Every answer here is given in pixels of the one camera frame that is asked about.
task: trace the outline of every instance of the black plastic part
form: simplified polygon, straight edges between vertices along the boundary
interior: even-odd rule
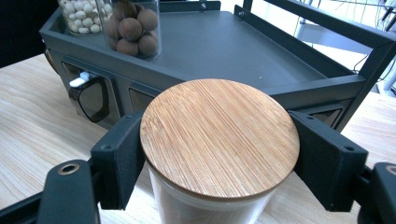
[[[358,182],[358,223],[396,223],[396,165],[379,162],[369,176],[359,176]]]
[[[373,195],[384,223],[396,223],[396,165],[379,162],[373,170]]]
[[[160,11],[164,12],[185,12],[185,11],[213,11],[220,10],[220,1],[192,1],[192,2],[160,2]]]
[[[99,222],[90,165],[75,160],[52,168],[47,175],[36,223]]]
[[[318,119],[290,111],[300,135],[294,171],[328,211],[349,212],[356,175],[368,152]]]
[[[244,0],[244,5],[242,5],[242,7],[247,11],[251,11],[252,5],[253,5],[253,0]]]
[[[35,223],[42,193],[0,210],[0,223]]]
[[[99,110],[95,111],[92,114],[87,112],[88,111],[88,109],[86,108],[87,106],[84,105],[83,102],[81,102],[80,96],[85,90],[87,90],[89,87],[91,87],[94,84],[100,85],[101,95],[90,95],[90,97],[92,99],[96,99],[96,98],[102,99],[102,105]],[[70,88],[68,95],[70,102],[74,105],[75,109],[80,108],[82,113],[85,115],[85,117],[93,123],[101,121],[102,119],[107,117],[108,114],[110,113],[110,109],[108,106],[109,102],[108,102],[107,87],[106,87],[105,79],[103,77],[95,77],[77,88]]]
[[[124,116],[92,148],[93,170],[102,175],[103,209],[125,209],[145,163],[140,144],[142,112]]]

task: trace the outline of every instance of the light wood surface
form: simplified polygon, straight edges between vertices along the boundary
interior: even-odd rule
[[[148,163],[189,193],[214,199],[263,194],[285,179],[300,141],[289,114],[248,85],[198,79],[160,94],[142,118]]]
[[[396,163],[396,99],[370,93],[343,134],[370,151],[368,164]],[[0,209],[42,190],[47,171],[64,161],[87,160],[106,133],[78,116],[61,79],[43,55],[0,69]],[[259,217],[261,223],[356,223],[351,213],[323,210],[291,173]],[[158,224],[147,167],[125,211],[100,211],[103,223]]]

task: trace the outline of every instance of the glass jar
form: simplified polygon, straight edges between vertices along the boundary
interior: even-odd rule
[[[99,10],[94,0],[58,0],[69,32],[89,35],[102,32]]]
[[[107,46],[149,60],[161,54],[158,0],[96,0]]]

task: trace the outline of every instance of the round lid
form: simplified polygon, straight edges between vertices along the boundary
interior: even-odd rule
[[[215,199],[245,198],[292,171],[299,137],[271,97],[223,79],[178,84],[146,109],[140,139],[150,166],[175,187]]]

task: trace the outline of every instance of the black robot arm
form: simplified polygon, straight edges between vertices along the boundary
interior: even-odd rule
[[[396,165],[365,166],[368,152],[318,119],[290,111],[300,137],[294,171],[331,212],[361,205],[358,223],[396,223]],[[89,161],[48,173],[44,190],[0,211],[0,223],[99,223],[103,209],[124,209],[143,168],[142,113],[123,117],[92,148]]]

